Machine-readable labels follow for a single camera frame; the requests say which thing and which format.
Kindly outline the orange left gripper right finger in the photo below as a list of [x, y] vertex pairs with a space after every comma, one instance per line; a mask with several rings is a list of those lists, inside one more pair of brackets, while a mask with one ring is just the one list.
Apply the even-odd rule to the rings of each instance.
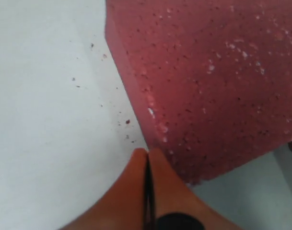
[[148, 153], [152, 176], [151, 229], [239, 230], [186, 186], [160, 149]]

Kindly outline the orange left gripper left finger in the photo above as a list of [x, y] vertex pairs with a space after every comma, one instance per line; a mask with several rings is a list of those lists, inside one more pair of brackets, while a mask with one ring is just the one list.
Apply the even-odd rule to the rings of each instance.
[[145, 219], [145, 177], [148, 153], [135, 149], [108, 191], [63, 230], [142, 230]]

